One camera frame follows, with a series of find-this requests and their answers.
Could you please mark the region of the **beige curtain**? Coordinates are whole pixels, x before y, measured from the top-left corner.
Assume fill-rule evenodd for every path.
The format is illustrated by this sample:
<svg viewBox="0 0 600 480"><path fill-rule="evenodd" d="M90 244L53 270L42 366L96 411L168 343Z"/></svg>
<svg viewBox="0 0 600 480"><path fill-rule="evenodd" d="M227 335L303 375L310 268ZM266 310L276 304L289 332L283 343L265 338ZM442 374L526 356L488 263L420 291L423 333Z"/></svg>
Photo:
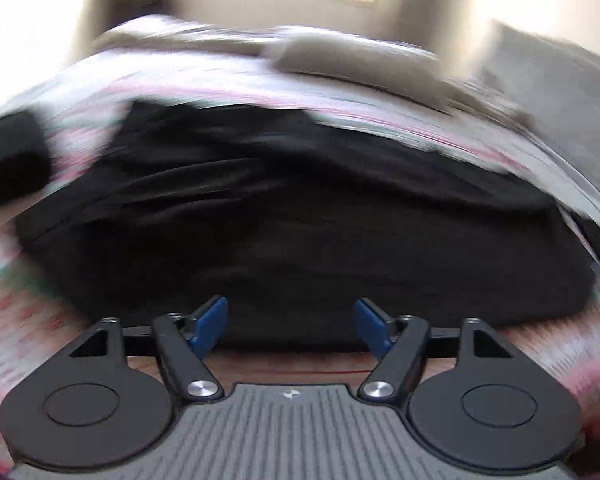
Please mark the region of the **beige curtain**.
<svg viewBox="0 0 600 480"><path fill-rule="evenodd" d="M446 12L452 0L400 0L396 39L430 52L440 48Z"/></svg>

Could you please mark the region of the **grey quilted headboard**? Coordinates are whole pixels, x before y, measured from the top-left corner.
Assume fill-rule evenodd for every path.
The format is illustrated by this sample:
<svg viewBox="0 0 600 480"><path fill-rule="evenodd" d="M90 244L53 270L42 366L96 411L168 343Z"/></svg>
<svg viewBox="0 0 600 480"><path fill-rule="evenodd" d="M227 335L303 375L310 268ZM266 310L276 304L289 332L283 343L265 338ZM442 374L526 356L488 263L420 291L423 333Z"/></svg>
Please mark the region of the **grey quilted headboard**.
<svg viewBox="0 0 600 480"><path fill-rule="evenodd" d="M501 24L477 74L520 105L532 131L600 190L600 55Z"/></svg>

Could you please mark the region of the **beige pillow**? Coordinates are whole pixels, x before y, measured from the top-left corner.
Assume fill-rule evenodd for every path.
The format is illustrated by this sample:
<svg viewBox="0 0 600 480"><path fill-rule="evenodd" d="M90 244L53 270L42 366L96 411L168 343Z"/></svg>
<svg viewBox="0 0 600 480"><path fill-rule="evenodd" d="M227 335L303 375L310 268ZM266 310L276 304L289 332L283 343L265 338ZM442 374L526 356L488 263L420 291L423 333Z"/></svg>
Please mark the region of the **beige pillow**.
<svg viewBox="0 0 600 480"><path fill-rule="evenodd" d="M440 62L432 52L319 28L288 28L263 51L280 72L336 79L445 110Z"/></svg>

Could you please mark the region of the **black pants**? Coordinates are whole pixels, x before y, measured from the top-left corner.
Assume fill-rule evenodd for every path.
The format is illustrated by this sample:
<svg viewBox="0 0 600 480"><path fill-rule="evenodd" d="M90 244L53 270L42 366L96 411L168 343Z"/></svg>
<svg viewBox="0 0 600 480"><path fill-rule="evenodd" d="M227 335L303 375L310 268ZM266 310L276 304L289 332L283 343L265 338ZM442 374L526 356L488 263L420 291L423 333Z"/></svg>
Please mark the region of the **black pants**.
<svg viewBox="0 0 600 480"><path fill-rule="evenodd" d="M556 200L514 174L245 105L135 102L16 232L91 320L224 296L230 348L352 348L362 297L437 326L561 318L595 281Z"/></svg>

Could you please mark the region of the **patterned red green blanket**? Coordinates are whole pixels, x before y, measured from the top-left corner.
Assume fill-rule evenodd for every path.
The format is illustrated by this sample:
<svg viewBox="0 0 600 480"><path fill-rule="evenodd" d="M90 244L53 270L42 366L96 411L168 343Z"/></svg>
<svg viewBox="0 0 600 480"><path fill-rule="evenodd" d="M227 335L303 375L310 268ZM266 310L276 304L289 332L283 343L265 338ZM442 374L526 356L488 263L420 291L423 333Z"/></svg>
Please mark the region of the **patterned red green blanket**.
<svg viewBox="0 0 600 480"><path fill-rule="evenodd" d="M135 99L304 110L325 125L385 136L489 171L516 174L600 224L600 192L533 136L460 110L442 114L348 84L279 75L252 58L99 54L18 96L8 109L27 108L41 115L55 164L52 188L62 188L94 162ZM0 208L0 403L18 380L84 325L19 255L12 218L25 206L18 200ZM576 395L586 443L600 446L600 289L582 313L512 327L507 336ZM0 436L0 470L10 466Z"/></svg>

